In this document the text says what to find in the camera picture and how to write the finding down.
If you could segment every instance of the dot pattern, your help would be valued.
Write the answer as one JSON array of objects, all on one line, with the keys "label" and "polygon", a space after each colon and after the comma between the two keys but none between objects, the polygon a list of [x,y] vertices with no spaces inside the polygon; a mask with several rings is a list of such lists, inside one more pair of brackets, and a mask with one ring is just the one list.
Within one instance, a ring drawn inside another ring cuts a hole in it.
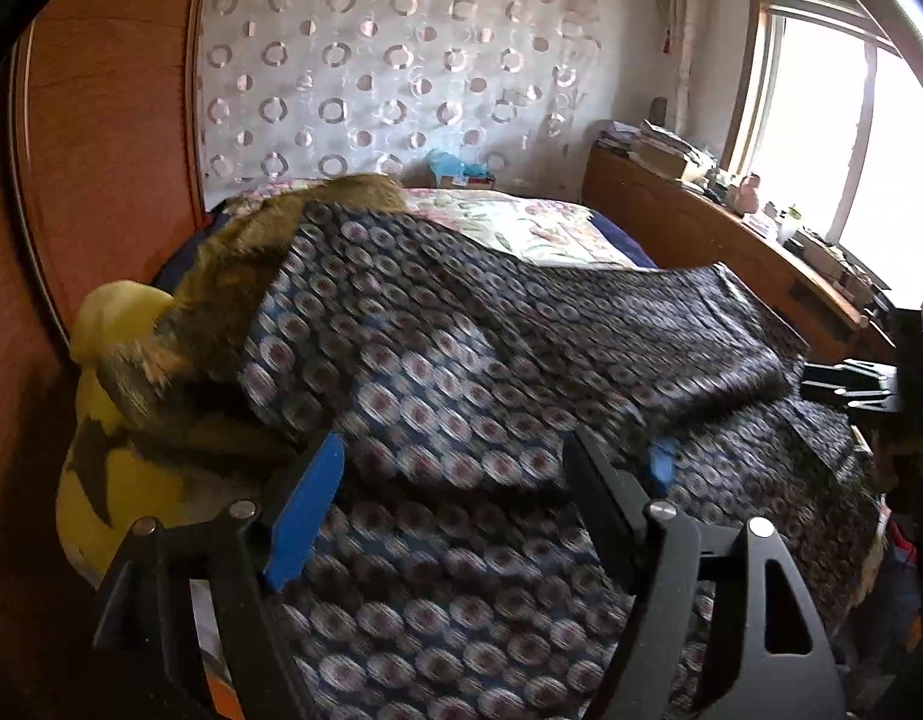
[{"label": "dot pattern", "polygon": [[[287,175],[300,178],[320,177],[319,162],[331,154],[343,156],[348,172],[418,170],[427,151],[412,146],[417,132],[427,149],[466,161],[505,154],[496,163],[503,165],[500,189],[574,196],[585,150],[563,146],[585,136],[585,122],[575,117],[600,59],[606,14],[598,1],[205,0],[201,163],[230,166],[225,177],[204,170],[206,201],[265,180],[261,162],[273,152],[286,160]],[[422,94],[417,79],[425,79]],[[283,117],[259,116],[267,98],[284,100]],[[213,100],[228,105],[230,116],[213,117]],[[343,100],[350,111],[343,125],[319,117],[325,100]],[[407,115],[379,117],[386,100],[404,103]],[[495,100],[516,100],[517,115],[499,121]],[[556,113],[564,126],[546,127]],[[296,148],[295,133],[312,122],[313,141]],[[238,142],[244,130],[254,136],[248,145]],[[477,143],[465,138],[473,130],[484,132]],[[372,135],[368,148],[357,146],[360,131]]]},{"label": "dot pattern", "polygon": [[[631,598],[561,474],[588,425],[707,522],[770,517],[830,626],[877,507],[842,415],[801,401],[804,346],[723,266],[540,268],[410,215],[313,204],[245,347],[242,388],[347,468],[282,630],[328,717],[579,717]],[[688,709],[711,592],[673,686]]]}]

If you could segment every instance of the circle wallpaper pattern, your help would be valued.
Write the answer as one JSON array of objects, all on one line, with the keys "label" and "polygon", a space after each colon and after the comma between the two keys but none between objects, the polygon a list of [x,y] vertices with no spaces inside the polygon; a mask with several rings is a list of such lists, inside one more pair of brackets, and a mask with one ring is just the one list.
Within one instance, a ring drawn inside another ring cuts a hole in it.
[{"label": "circle wallpaper pattern", "polygon": [[345,172],[416,183],[435,148],[490,162],[499,189],[577,189],[598,0],[204,2],[206,197]]}]

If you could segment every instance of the patterned blanket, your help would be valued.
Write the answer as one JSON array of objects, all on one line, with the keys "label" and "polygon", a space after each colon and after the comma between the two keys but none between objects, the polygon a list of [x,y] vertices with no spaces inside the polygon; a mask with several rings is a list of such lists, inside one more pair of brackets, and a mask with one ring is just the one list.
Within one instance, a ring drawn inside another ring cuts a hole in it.
[{"label": "patterned blanket", "polygon": [[[631,599],[561,474],[579,423],[644,478],[676,447],[694,517],[770,517],[823,620],[844,614],[876,501],[842,415],[798,394],[804,347],[723,266],[542,268],[405,214],[313,204],[263,300],[242,388],[347,469],[279,600],[326,717],[580,717]],[[700,593],[673,692],[694,694]]]}]

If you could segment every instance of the yellow plush toy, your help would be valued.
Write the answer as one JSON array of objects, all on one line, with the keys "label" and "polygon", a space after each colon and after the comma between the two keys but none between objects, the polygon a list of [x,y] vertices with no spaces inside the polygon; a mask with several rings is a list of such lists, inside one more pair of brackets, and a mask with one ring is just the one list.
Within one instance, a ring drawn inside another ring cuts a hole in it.
[{"label": "yellow plush toy", "polygon": [[139,437],[95,376],[100,354],[151,331],[175,300],[130,281],[106,284],[85,298],[71,333],[71,358],[81,366],[77,431],[55,504],[62,547],[71,565],[98,586],[125,533],[140,517],[167,527],[215,517],[233,500],[254,497],[255,485],[147,460]]}]

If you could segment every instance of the window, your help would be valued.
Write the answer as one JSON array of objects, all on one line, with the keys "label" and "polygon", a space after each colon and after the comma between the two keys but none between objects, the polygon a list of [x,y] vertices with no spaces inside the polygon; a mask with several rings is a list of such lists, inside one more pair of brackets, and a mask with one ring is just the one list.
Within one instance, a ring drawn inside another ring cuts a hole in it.
[{"label": "window", "polygon": [[897,305],[921,305],[919,82],[849,0],[757,0],[756,18],[727,167],[760,175],[761,199],[794,205]]}]

